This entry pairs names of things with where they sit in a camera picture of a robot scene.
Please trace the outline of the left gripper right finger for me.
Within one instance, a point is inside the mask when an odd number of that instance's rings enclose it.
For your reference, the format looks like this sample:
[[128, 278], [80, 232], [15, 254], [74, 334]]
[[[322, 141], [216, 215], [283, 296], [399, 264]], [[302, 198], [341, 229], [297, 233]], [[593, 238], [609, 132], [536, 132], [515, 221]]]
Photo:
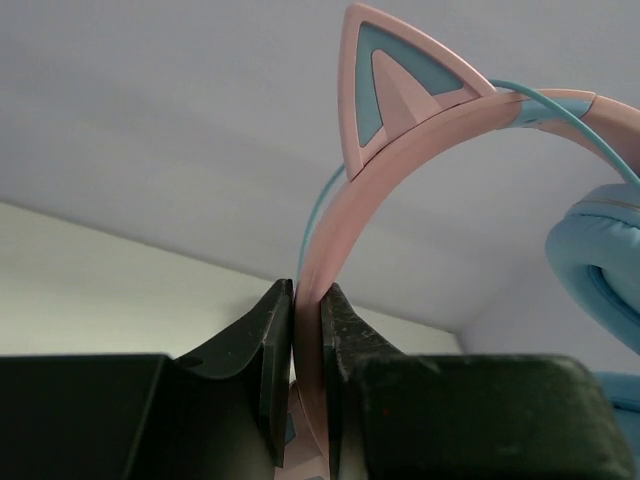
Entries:
[[338, 284], [321, 300], [320, 318], [331, 477], [427, 478], [425, 358], [394, 347]]

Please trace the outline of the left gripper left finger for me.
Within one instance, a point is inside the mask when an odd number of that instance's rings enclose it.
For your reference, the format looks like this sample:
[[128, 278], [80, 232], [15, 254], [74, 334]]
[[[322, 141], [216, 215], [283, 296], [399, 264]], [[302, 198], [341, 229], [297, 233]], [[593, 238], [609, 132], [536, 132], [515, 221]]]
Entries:
[[200, 468], [284, 463], [293, 284], [276, 281], [241, 318], [175, 361], [187, 451]]

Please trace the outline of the pink blue cat-ear headphones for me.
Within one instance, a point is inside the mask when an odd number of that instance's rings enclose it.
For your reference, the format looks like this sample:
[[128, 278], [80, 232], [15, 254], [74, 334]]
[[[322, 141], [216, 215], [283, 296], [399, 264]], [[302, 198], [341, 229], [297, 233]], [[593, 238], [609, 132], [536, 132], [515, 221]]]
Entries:
[[[639, 347], [639, 113], [592, 92], [489, 80], [379, 10], [343, 23], [338, 111], [347, 177], [305, 230], [295, 293], [293, 433], [279, 479], [333, 479], [321, 300], [372, 215], [414, 170], [505, 128], [534, 128], [606, 160], [618, 184], [589, 192], [550, 231], [547, 260], [592, 319]], [[635, 479], [639, 379], [557, 355], [423, 356], [431, 414], [425, 479]]]

